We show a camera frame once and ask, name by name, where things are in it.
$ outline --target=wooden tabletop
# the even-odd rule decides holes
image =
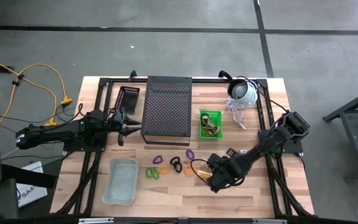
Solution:
[[[83,103],[83,112],[92,111],[100,77],[84,77],[78,102]],[[268,78],[268,88],[272,100],[289,108],[284,81],[281,78]],[[115,83],[112,89],[110,105],[114,105],[121,85],[140,88],[135,114],[131,118],[142,121],[146,83]],[[188,177],[183,172],[160,175],[159,180],[146,179],[145,170],[154,166],[153,158],[162,155],[163,164],[179,156],[188,162],[185,151],[190,148],[196,158],[207,159],[214,152],[223,156],[228,148],[235,150],[252,149],[258,143],[257,131],[260,129],[256,107],[244,110],[246,130],[241,129],[232,120],[225,109],[228,84],[193,84],[192,122],[190,146],[161,146],[145,144],[140,131],[124,139],[124,146],[118,146],[117,134],[109,134],[106,150],[102,153],[98,181],[94,195],[92,216],[109,217],[200,217],[200,218],[268,218],[273,217],[272,199],[265,159],[254,163],[244,183],[238,187],[221,190],[217,194],[210,191],[197,177]],[[262,99],[264,114],[265,99]],[[283,113],[273,106],[274,118]],[[200,139],[200,110],[220,110],[223,112],[224,137],[220,140]],[[74,152],[62,164],[58,183],[53,198],[51,212],[57,211],[69,199],[76,189],[83,163],[84,153]],[[135,159],[139,163],[139,178],[136,198],[130,205],[109,205],[101,201],[106,188],[111,159]],[[308,184],[302,162],[294,155],[283,155],[283,164],[287,185],[294,196],[313,213]],[[88,188],[85,189],[82,209],[85,207]],[[278,190],[280,208],[284,211],[283,197]]]

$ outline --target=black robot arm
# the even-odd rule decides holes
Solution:
[[[211,154],[207,164],[212,169],[212,176],[206,180],[207,184],[215,193],[240,185],[256,160],[287,141],[303,139],[308,134],[309,127],[297,112],[287,112],[270,128],[266,138],[249,152],[238,154],[229,149],[230,157]]]
[[[93,110],[83,118],[55,126],[34,126],[32,124],[16,132],[16,146],[19,149],[29,149],[46,142],[61,141],[71,143],[81,141],[84,144],[98,144],[100,135],[119,133],[118,144],[124,144],[123,137],[136,132],[140,122],[127,117],[124,109],[114,111],[110,118],[105,118],[101,110]]]

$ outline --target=black hair tie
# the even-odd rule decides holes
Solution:
[[[180,158],[175,156],[174,158],[169,161],[169,163],[175,168],[175,171],[179,174],[182,170],[182,165],[180,163]]]

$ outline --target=concrete floor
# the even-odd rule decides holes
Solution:
[[[358,30],[358,0],[260,0],[260,5],[266,29]],[[0,24],[9,25],[258,28],[252,0],[12,0],[0,1],[0,10]],[[358,95],[358,35],[267,35],[267,43],[274,76],[285,79],[292,110],[311,125],[303,149],[315,213],[358,221],[358,182],[342,180],[358,169],[356,154],[341,122],[325,124],[321,119]],[[75,102],[85,75],[128,75],[136,70],[139,75],[215,77],[226,70],[266,77],[259,34],[0,30],[0,62],[16,70],[33,63],[52,65]],[[60,82],[50,70],[34,68],[27,77],[62,98]],[[0,114],[9,102],[13,79],[0,74]],[[42,120],[52,115],[52,108],[47,92],[23,83],[9,116]],[[3,125],[19,130],[27,124],[5,120]],[[14,133],[1,128],[0,134],[1,154],[14,150]],[[57,144],[12,156],[56,156],[61,150]],[[29,161],[37,159],[6,163],[24,166]],[[45,169],[57,173],[59,167]],[[27,215],[47,205],[47,199],[41,200],[21,212]]]

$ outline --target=black mesh box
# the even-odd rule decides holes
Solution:
[[[191,78],[147,79],[141,135],[147,144],[188,146],[191,132]]]

